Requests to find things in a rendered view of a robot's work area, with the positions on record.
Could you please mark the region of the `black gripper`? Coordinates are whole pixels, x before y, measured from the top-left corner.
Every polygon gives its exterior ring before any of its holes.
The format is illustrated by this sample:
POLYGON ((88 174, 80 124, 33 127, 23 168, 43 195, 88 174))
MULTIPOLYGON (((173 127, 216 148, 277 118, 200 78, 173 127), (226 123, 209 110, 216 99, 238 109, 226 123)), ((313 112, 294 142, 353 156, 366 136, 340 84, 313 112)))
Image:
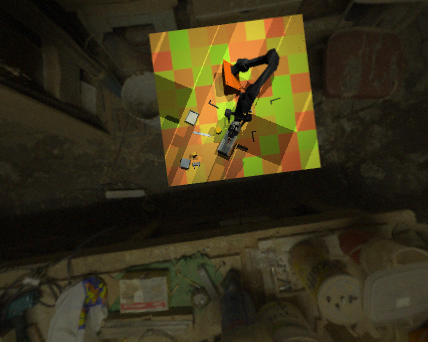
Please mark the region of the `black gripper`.
MULTIPOLYGON (((239 106, 236 106, 236 109, 238 109, 238 111, 241 111, 241 108, 239 106)), ((236 111, 235 109, 235 111, 236 111)), ((224 116, 226 116, 228 118, 228 124, 230 123, 230 115, 234 115, 234 112, 231 112, 231 109, 226 109, 225 110, 225 114, 224 116)), ((246 122, 251 122, 252 120, 252 115, 251 114, 246 114, 245 120, 243 120, 241 127, 246 123, 246 122)))

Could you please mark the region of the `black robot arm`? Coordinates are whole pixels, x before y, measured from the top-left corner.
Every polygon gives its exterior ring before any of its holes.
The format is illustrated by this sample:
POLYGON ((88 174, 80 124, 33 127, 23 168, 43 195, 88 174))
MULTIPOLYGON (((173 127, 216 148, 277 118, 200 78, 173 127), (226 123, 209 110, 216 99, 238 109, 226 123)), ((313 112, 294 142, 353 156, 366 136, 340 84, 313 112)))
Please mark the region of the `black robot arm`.
POLYGON ((254 57, 251 60, 238 59, 235 65, 230 66, 231 74, 236 76, 240 72, 248 72, 250 68, 261 65, 268 65, 267 68, 263 71, 263 73, 259 76, 259 78, 255 81, 255 83, 247 87, 245 93, 241 92, 239 94, 237 106, 241 108, 241 111, 238 111, 238 109, 236 109, 236 111, 234 112, 234 121, 241 122, 245 120, 246 115, 244 114, 250 112, 252 104, 254 103, 256 97, 260 92, 260 88, 264 85, 264 83, 268 80, 272 73, 277 70, 279 58, 280 57, 276 49, 272 48, 268 50, 266 54, 254 57))

